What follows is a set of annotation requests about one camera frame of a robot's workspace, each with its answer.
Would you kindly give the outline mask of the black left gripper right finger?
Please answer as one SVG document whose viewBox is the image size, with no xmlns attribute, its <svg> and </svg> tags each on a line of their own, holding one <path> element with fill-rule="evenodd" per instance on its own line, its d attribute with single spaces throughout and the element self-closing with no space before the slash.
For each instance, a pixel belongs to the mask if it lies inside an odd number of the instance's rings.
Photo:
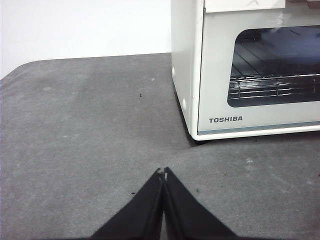
<svg viewBox="0 0 320 240">
<path fill-rule="evenodd" d="M 163 172 L 163 210 L 169 240 L 239 240 L 202 206 L 168 167 Z"/>
</svg>

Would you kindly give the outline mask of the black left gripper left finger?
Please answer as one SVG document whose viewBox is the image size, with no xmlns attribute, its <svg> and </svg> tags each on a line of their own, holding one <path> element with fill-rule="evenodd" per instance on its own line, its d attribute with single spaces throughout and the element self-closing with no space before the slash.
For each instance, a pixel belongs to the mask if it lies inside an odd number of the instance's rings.
<svg viewBox="0 0 320 240">
<path fill-rule="evenodd" d="M 163 219 L 163 173 L 158 168 L 132 200 L 90 237 L 92 240 L 158 240 Z"/>
</svg>

